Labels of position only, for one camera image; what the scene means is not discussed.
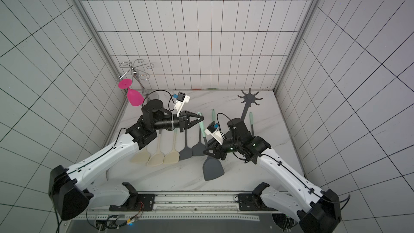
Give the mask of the grey utensil green handle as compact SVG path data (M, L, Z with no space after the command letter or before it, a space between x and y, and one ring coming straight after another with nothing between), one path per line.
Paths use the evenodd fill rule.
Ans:
M193 151L188 146L187 130L184 131L184 148L179 152L179 161L189 159L193 156Z

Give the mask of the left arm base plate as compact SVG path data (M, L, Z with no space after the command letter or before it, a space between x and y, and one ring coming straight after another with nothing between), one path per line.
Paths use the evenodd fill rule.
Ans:
M155 194L134 194L120 206L111 205L109 211L139 212L152 211L155 202Z

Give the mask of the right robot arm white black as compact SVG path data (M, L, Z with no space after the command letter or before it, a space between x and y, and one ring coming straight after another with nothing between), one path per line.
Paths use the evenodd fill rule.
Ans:
M209 135L214 142L204 153L217 160L225 160L229 153L240 153L243 161L262 167L281 183L286 193L281 193L269 183L258 185L252 195L259 209L268 208L281 212L289 228L300 225L305 233L332 233L342 220L338 195L324 191L305 179L278 155L262 137L253 136L240 118L231 119L227 126L230 137L224 137L220 127L211 123L200 125L202 135Z

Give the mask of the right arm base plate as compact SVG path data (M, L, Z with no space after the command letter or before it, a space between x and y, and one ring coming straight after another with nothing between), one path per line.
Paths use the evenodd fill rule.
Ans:
M265 206L260 197L254 194L238 194L235 201L238 203L240 211L276 211Z

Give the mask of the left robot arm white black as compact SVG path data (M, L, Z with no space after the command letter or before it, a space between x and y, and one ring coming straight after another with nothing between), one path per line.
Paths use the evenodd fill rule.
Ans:
M158 131L179 128L183 132L204 119L190 111L173 114L158 99L150 100L141 111L137 123L119 133L113 143L77 164L68 168L59 165L50 172L48 195L61 220L74 219L86 209L125 204L133 193L130 184L99 187L93 182L124 158L144 150Z

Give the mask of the cream spatula green handle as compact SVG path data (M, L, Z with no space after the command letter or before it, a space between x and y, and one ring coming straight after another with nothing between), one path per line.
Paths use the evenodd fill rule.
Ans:
M133 157L130 159L130 162L134 164L146 164L150 157L151 154L148 152L148 150L146 148L143 148L133 155Z

